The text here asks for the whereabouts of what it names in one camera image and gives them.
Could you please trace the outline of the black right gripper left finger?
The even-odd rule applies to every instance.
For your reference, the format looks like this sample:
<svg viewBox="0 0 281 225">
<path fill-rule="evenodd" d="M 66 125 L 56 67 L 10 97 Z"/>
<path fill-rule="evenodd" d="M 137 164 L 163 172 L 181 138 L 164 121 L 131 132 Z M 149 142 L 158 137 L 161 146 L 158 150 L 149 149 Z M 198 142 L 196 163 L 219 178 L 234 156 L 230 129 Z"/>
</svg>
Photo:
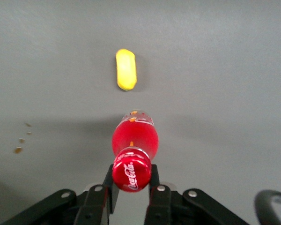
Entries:
<svg viewBox="0 0 281 225">
<path fill-rule="evenodd" d="M 114 212 L 119 188 L 113 182 L 110 165 L 102 184 L 77 195 L 61 189 L 28 207 L 3 225 L 108 225 Z"/>
</svg>

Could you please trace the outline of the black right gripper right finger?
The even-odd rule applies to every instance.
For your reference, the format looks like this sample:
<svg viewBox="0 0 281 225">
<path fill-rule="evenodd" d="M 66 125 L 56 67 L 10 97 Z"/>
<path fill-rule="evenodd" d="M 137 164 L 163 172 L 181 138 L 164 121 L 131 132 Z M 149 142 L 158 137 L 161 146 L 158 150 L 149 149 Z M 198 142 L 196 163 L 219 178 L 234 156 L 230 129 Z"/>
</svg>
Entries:
<svg viewBox="0 0 281 225">
<path fill-rule="evenodd" d="M 161 184 L 152 165 L 146 225 L 246 225 L 243 219 L 204 191 L 191 188 L 182 194 Z"/>
</svg>

